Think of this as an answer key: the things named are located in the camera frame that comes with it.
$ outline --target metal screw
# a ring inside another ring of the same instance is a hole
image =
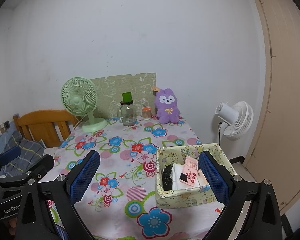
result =
[[[241,178],[240,175],[234,175],[234,176],[233,176],[233,179],[234,179],[235,181],[241,181],[241,180],[242,180],[242,178]]]
[[[265,183],[267,186],[271,185],[271,181],[269,181],[269,179],[265,179],[265,180],[264,180],[264,183]]]
[[[66,179],[66,176],[64,174],[61,174],[57,178],[59,181],[64,181]]]
[[[34,179],[29,179],[29,180],[28,180],[28,184],[29,184],[29,185],[32,185],[32,184],[34,184],[34,182],[35,182],[35,180],[34,180]]]

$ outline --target small glass jar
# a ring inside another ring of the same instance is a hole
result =
[[[150,120],[151,119],[151,108],[149,106],[143,106],[142,108],[142,119]]]
[[[121,112],[121,120],[124,126],[133,126],[136,124],[136,116],[134,113],[133,102],[125,103],[123,101],[120,102],[120,112]]]

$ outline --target door frame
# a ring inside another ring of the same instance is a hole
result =
[[[250,148],[248,150],[248,153],[245,157],[245,160],[243,162],[243,167],[246,167],[249,160],[253,158],[253,152],[257,145],[257,142],[259,140],[261,130],[263,128],[263,124],[266,119],[267,114],[267,108],[269,104],[269,97],[270,97],[270,90],[271,90],[271,78],[272,78],[272,54],[271,54],[271,41],[270,41],[270,34],[268,29],[268,24],[266,21],[266,15],[263,11],[263,7],[260,0],[255,0],[255,3],[257,5],[257,9],[259,12],[261,25],[262,25],[262,31],[263,31],[263,37],[265,41],[265,51],[266,51],[266,80],[265,80],[265,89],[263,94],[263,100],[262,100],[262,106],[260,111],[260,117],[258,120],[257,128],[254,133]],[[300,198],[300,190],[297,192],[297,194],[290,200],[290,202],[287,203],[281,210],[280,214],[285,214]]]

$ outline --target black cable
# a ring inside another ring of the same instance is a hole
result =
[[[221,124],[222,124],[221,122],[218,124],[218,131],[219,131],[219,146],[220,146],[220,125],[221,125]]]

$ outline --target floor tile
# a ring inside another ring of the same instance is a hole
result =
[[[234,163],[232,166],[237,174],[240,175],[245,181],[256,182],[252,175],[247,171],[246,168],[242,166],[241,163]]]
[[[231,232],[231,235],[229,236],[228,240],[234,240],[238,236],[237,230],[234,228]]]
[[[242,214],[240,214],[238,220],[237,220],[237,223],[235,224],[235,229],[237,230],[237,232],[239,233],[240,230],[241,230],[241,227],[243,225],[243,222],[247,216],[247,213],[248,213],[248,209],[249,209],[249,206],[250,206],[250,202],[251,201],[246,201],[243,205],[243,208],[242,208]]]

